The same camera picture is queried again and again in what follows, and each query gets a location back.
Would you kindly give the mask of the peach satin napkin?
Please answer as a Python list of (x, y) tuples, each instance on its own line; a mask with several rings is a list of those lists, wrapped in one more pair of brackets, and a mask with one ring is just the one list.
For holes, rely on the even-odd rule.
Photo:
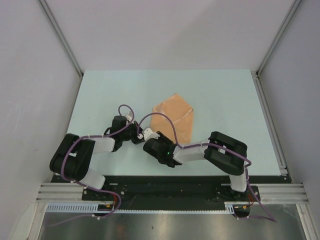
[(185, 101), (182, 96), (175, 93), (166, 100), (152, 108), (155, 113), (151, 116), (150, 128), (154, 132), (161, 132), (174, 143), (176, 142), (172, 125), (167, 118), (172, 121), (178, 142), (188, 144), (192, 140), (194, 109)]

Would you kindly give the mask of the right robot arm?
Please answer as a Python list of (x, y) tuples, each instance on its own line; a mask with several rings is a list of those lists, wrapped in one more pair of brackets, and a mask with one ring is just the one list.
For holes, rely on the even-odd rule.
[(249, 194), (246, 168), (250, 164), (247, 159), (248, 146), (221, 132), (214, 131), (208, 139), (181, 146), (158, 132), (156, 137), (146, 140), (143, 150), (160, 164), (171, 168), (206, 160), (228, 174), (230, 194), (235, 200), (242, 201)]

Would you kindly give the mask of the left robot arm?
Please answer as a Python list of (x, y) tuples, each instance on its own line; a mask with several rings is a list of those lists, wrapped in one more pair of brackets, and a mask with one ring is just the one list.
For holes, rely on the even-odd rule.
[(144, 141), (138, 138), (142, 131), (129, 115), (117, 115), (101, 136), (81, 139), (76, 134), (68, 133), (53, 155), (49, 169), (67, 180), (93, 188), (93, 194), (105, 200), (110, 196), (111, 188), (105, 184), (106, 178), (102, 174), (90, 168), (92, 156), (116, 152), (123, 142), (140, 144)]

